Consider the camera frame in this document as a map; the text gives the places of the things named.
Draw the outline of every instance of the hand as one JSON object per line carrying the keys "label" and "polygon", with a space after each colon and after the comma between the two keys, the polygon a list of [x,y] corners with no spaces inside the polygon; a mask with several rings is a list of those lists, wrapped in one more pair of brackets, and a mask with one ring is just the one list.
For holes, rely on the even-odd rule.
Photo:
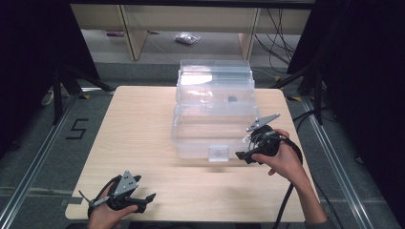
{"label": "hand", "polygon": [[[105,196],[107,196],[108,191],[110,190],[112,185],[113,183],[105,189],[100,198],[104,198]],[[137,210],[137,205],[132,205],[119,211],[115,211],[111,209],[106,203],[102,203],[100,206],[93,209],[93,212],[90,215],[88,227],[89,229],[111,229],[114,226],[116,228],[120,228],[119,220]]]}
{"label": "hand", "polygon": [[[274,130],[280,135],[289,137],[289,133],[280,129]],[[279,151],[275,156],[265,156],[262,154],[254,154],[252,158],[258,162],[268,165],[271,169],[268,172],[270,176],[275,173],[288,179],[294,185],[297,184],[307,174],[298,159],[294,150],[288,146],[284,141],[280,142]]]}
{"label": "hand", "polygon": [[[286,131],[279,129],[274,131],[280,135],[289,137],[289,134]],[[252,158],[270,166],[271,169],[268,172],[270,176],[278,173],[294,185],[301,202],[306,223],[318,224],[328,220],[324,209],[312,189],[304,167],[302,166],[297,154],[290,146],[282,141],[280,142],[279,151],[275,156],[255,154],[252,155]]]}

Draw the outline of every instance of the floor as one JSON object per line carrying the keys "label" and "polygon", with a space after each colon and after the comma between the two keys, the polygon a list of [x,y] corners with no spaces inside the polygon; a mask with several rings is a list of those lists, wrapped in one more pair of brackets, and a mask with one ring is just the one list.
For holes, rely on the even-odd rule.
{"label": "floor", "polygon": [[[123,37],[107,36],[105,31],[82,32],[98,70],[103,72],[101,78],[118,85],[127,81],[116,79],[115,76],[125,71],[123,69],[128,66],[137,68],[162,65],[163,70],[173,69],[174,72],[182,59],[242,59],[237,34],[197,33],[201,39],[187,46],[174,39],[180,31],[157,31],[148,35],[139,60],[133,61]],[[286,61],[288,62],[289,52],[281,45],[283,42],[280,37],[277,42],[281,47],[273,46],[272,50],[282,56],[284,61],[273,55],[269,57],[258,41],[271,47],[269,38],[273,36],[258,34],[258,38],[254,41],[249,60],[252,70],[256,75],[269,75],[274,82],[276,76],[285,77],[283,73],[288,66]],[[284,40],[292,50],[299,38],[300,36],[286,35]],[[122,69],[114,69],[114,66],[118,65]],[[299,96],[296,92],[296,86],[299,84],[299,80],[297,81],[285,86],[284,93],[287,97]],[[44,104],[49,98],[44,97]],[[90,151],[111,98],[111,94],[96,94],[89,103],[86,99],[67,96],[64,104],[68,115],[60,129],[52,125],[53,106],[44,106],[44,109],[35,115],[31,125],[20,138],[25,144],[10,150],[0,160],[0,206],[11,206],[10,199],[15,196],[23,200],[13,205],[16,211],[9,216],[8,224],[2,225],[2,228],[62,229],[72,222],[81,222],[66,219],[64,209],[80,175],[80,168],[87,158],[83,152]],[[302,101],[288,101],[293,117],[312,109],[310,97],[299,99]],[[298,134],[312,177],[320,184],[317,191],[327,213],[336,225],[341,224],[341,228],[399,228],[367,170],[354,160],[355,150],[332,111],[324,111],[322,115],[326,120],[322,126],[319,126],[313,117],[309,117],[302,125],[297,122],[296,127],[299,128]],[[86,137],[90,140],[66,140],[73,134],[70,129],[75,121],[83,116],[91,117],[85,123]],[[54,133],[56,138],[49,140],[49,133]],[[23,186],[28,186],[28,189],[18,193]],[[265,228],[270,225],[263,223],[262,226]],[[283,223],[281,227],[303,228],[303,224]],[[200,228],[232,227],[224,224],[201,224]]]}

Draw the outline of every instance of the gray carpet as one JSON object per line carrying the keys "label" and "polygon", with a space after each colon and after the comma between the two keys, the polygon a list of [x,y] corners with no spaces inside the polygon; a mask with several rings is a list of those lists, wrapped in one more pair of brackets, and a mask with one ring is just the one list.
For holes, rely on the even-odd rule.
{"label": "gray carpet", "polygon": [[[136,65],[136,64],[96,64],[103,82],[110,86],[120,85],[152,85],[175,86],[178,77],[178,65]],[[257,88],[266,88],[274,84],[273,76],[277,73],[270,68],[252,68],[265,71],[264,74],[254,71],[253,75]],[[94,87],[80,81],[82,87]],[[286,96],[296,96],[299,80],[288,84],[283,89]],[[72,193],[75,183],[81,173],[87,155],[93,145],[98,128],[102,122],[111,95],[91,95],[89,99],[78,99],[69,113],[60,135],[52,147],[38,177],[32,185],[11,228],[55,228],[62,229],[75,221],[65,218],[66,201]],[[302,102],[288,101],[292,117],[302,114]],[[393,214],[379,193],[367,169],[356,163],[353,158],[356,153],[344,130],[334,120],[331,111],[324,111],[324,128],[329,135],[345,170],[350,175],[354,189],[365,204],[375,228],[399,228]],[[77,128],[86,129],[81,139],[67,139],[79,136],[80,133],[71,131],[78,119]],[[9,151],[0,161],[0,204],[4,206],[11,196],[12,188],[18,185],[25,175],[35,154],[39,150],[53,121],[53,105],[44,107],[32,119],[27,131],[19,138],[20,148]],[[303,146],[313,178],[330,200],[344,228],[358,228],[352,210],[347,203],[324,150],[317,139],[309,120],[305,120],[299,129],[299,137]],[[337,225],[337,218],[318,189],[318,194],[330,218]],[[264,223],[269,228],[271,223]],[[232,228],[230,224],[199,224],[200,228]],[[283,223],[280,228],[304,228],[303,223]]]}

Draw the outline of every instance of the light wood tabletop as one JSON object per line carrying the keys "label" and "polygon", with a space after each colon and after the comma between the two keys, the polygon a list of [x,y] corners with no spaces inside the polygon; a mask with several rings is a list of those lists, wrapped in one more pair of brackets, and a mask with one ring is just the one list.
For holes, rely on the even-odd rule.
{"label": "light wood tabletop", "polygon": [[[96,197],[125,170],[141,175],[132,198],[156,193],[143,214],[126,219],[146,221],[271,222],[275,221],[289,182],[270,177],[269,167],[239,159],[209,162],[181,159],[171,141],[175,87],[118,87],[75,187],[73,197]],[[261,116],[280,113],[270,126],[289,132],[300,148],[284,95],[256,89]],[[309,172],[304,156],[304,167]],[[69,204],[68,219],[86,219],[88,203]],[[295,191],[282,221],[304,221]]]}

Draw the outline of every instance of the black cable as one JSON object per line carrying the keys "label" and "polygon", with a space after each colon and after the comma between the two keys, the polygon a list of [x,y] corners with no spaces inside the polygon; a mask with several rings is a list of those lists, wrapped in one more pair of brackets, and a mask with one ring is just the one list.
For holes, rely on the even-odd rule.
{"label": "black cable", "polygon": [[277,219],[274,222],[273,229],[276,229],[279,226],[280,221],[281,221],[281,217],[283,216],[283,213],[284,213],[284,209],[286,208],[286,205],[287,205],[287,201],[288,201],[289,196],[291,195],[293,189],[294,189],[294,185],[292,185],[292,183],[291,183],[289,185],[288,189],[287,189],[286,195],[284,196],[284,199],[283,199],[283,202],[281,204],[279,213],[277,215]]}
{"label": "black cable", "polygon": [[265,44],[263,44],[263,42],[259,39],[259,37],[257,37],[257,34],[255,34],[254,36],[256,37],[257,41],[259,42],[259,44],[262,46],[262,48],[265,51],[271,53],[272,55],[274,55],[275,57],[277,57],[278,59],[283,61],[285,64],[287,64],[287,65],[289,64],[289,62],[286,59],[284,59],[281,55],[277,54],[272,49],[269,49]]}
{"label": "black cable", "polygon": [[277,38],[277,35],[279,35],[280,38],[281,38],[281,40],[283,41],[283,44],[284,44],[284,47],[281,47],[281,46],[279,46],[279,47],[281,47],[282,49],[285,49],[286,51],[290,51],[290,49],[292,49],[292,50],[295,52],[295,49],[293,49],[293,48],[291,47],[291,45],[289,45],[289,44],[286,42],[286,40],[284,39],[283,24],[282,24],[283,10],[282,10],[282,9],[279,9],[279,25],[278,25],[278,26],[276,25],[276,23],[275,23],[273,17],[271,16],[271,13],[270,13],[270,10],[269,10],[269,9],[267,9],[267,13],[268,13],[268,16],[270,17],[271,22],[273,23],[274,28],[275,28],[275,30],[276,30],[276,36],[274,37],[274,40],[271,40],[271,39],[270,39],[270,40],[273,41],[273,43],[275,43],[276,38]]}

